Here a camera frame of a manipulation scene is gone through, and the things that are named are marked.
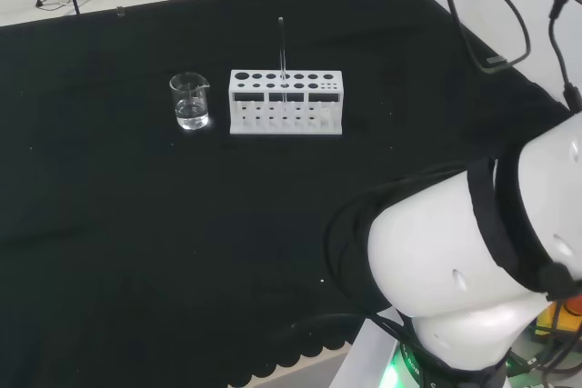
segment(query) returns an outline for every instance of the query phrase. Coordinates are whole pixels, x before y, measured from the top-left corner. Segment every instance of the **cable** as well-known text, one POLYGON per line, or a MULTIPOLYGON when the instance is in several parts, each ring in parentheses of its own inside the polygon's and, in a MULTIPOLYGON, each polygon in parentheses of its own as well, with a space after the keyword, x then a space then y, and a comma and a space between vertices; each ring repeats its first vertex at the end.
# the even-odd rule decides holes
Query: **cable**
POLYGON ((564 362, 564 360, 567 358, 567 356, 570 354, 570 352, 572 352, 574 350, 574 348, 577 346, 578 341, 580 341, 580 338, 582 338, 582 323, 578 327, 576 334, 570 339, 570 341, 567 343, 564 350, 562 350, 562 352, 558 355, 556 360, 554 362, 552 362, 542 372, 542 384, 544 384, 544 388, 548 388, 547 377, 554 370, 556 370, 556 367, 558 367, 562 362, 564 362))
POLYGON ((517 18, 517 21, 519 22, 519 25, 521 26, 521 29, 522 29, 523 34, 524 34, 524 38, 526 40, 526 52, 523 55, 521 55, 519 58, 516 58, 514 61, 508 62, 507 60, 504 60, 503 64, 501 64, 501 65, 496 65, 495 67, 484 67, 477 60, 477 56, 475 55, 475 52, 473 51, 473 48, 471 47, 471 44, 469 43, 465 28, 461 24, 461 21, 460 21, 459 16, 458 16, 457 7, 455 5, 455 0, 447 0, 448 8, 450 10, 451 16, 453 17, 453 21, 455 22, 457 30, 461 34, 461 37, 462 37, 463 42, 465 44, 465 48, 467 50, 469 58, 471 59, 471 61, 473 62, 473 64, 475 65, 476 68, 478 68, 481 72, 483 72, 487 75, 493 75, 493 74, 501 72, 503 70, 507 70, 508 68, 513 67, 517 63, 520 63, 521 61, 526 59, 529 56, 529 54, 531 53, 531 41, 529 38, 529 32, 527 31, 526 22, 524 22, 523 17, 519 13, 519 11, 517 10, 517 8, 513 4, 513 2, 511 2, 511 0, 504 0, 504 1, 509 6, 509 8, 511 8, 511 10, 513 11, 514 15, 517 18))
POLYGON ((566 62, 564 61, 564 56, 562 55, 562 51, 560 50, 559 46, 557 45, 556 35, 554 32, 554 26, 556 25, 556 20, 559 18, 562 9, 568 0, 554 0, 554 4, 552 5, 552 10, 549 13, 549 28, 547 30, 549 34, 549 41, 552 44, 552 48, 556 53, 557 61, 560 65, 560 72, 562 73, 562 79, 564 80, 564 99, 566 100, 567 107, 569 110, 577 114, 582 111, 582 96, 578 89, 570 82, 570 79, 567 75, 566 69, 566 62))

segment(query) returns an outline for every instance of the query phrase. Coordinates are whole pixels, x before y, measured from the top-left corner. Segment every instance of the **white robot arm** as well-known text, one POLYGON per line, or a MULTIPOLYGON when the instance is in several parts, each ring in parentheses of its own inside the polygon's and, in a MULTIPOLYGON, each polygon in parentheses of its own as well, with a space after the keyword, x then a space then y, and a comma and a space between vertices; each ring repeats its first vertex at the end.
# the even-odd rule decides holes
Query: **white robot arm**
MULTIPOLYGON (((582 293, 580 147, 577 114, 372 223, 368 258, 380 291, 449 369, 501 368, 552 301, 582 293)), ((488 386, 504 384, 505 374, 488 386)))

